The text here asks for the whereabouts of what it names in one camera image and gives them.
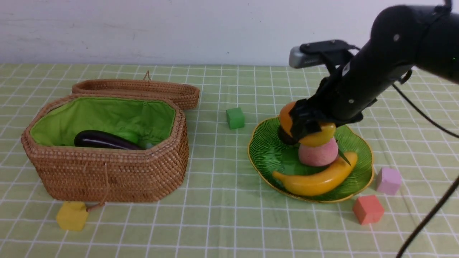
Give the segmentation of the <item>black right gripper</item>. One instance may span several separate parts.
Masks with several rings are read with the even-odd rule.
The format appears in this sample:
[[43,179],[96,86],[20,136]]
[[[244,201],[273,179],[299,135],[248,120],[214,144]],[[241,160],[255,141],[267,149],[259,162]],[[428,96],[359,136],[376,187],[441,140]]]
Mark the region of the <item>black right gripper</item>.
[[346,64],[337,66],[316,93],[298,100],[289,111],[289,132],[296,141],[321,132],[319,122],[353,124],[363,119],[362,111],[396,81],[407,78],[414,66],[412,52],[398,43],[369,40]]

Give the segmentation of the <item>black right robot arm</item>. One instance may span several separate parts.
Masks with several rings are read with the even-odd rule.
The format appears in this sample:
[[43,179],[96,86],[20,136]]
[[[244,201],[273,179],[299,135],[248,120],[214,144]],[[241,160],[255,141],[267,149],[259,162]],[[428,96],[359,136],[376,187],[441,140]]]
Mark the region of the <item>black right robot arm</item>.
[[459,17],[444,5],[394,5],[381,11],[368,42],[357,49],[343,40],[305,43],[290,51],[295,69],[326,65],[329,76],[310,98],[280,115],[279,139],[295,145],[321,131],[320,123],[340,127],[363,119],[389,86],[404,84],[418,67],[453,83],[459,80]]

